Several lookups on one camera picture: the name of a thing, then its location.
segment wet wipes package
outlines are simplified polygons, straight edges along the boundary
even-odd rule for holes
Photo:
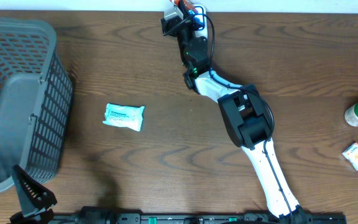
[[[142,113],[144,108],[144,106],[137,108],[108,103],[106,112],[104,113],[105,121],[103,121],[103,124],[115,127],[127,127],[135,131],[140,131],[143,122]]]

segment white background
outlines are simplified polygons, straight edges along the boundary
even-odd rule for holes
[[[358,0],[198,0],[214,12],[358,13]],[[164,11],[168,0],[0,0],[0,9]]]

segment basket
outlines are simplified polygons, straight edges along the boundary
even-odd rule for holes
[[[19,164],[40,183],[54,177],[73,96],[42,21],[0,18],[0,192]]]

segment wood grain surface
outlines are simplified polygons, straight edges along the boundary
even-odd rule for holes
[[[40,19],[75,80],[62,167],[45,184],[56,213],[84,205],[145,213],[266,210],[247,156],[218,105],[189,91],[161,12],[0,11]],[[341,155],[358,142],[344,120],[358,101],[358,15],[212,13],[215,70],[254,83],[276,119],[275,150],[302,207],[358,223],[358,172]],[[106,103],[145,105],[141,132],[102,123]],[[0,223],[20,210],[0,194]]]

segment small snack packet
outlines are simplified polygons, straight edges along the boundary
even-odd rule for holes
[[[353,143],[342,152],[342,155],[352,163],[356,170],[358,170],[358,143]]]
[[[106,112],[104,113],[103,124],[115,127],[127,127],[135,131],[140,131],[142,127],[143,117],[142,113],[144,106],[140,108],[133,106],[120,106],[108,103]]]

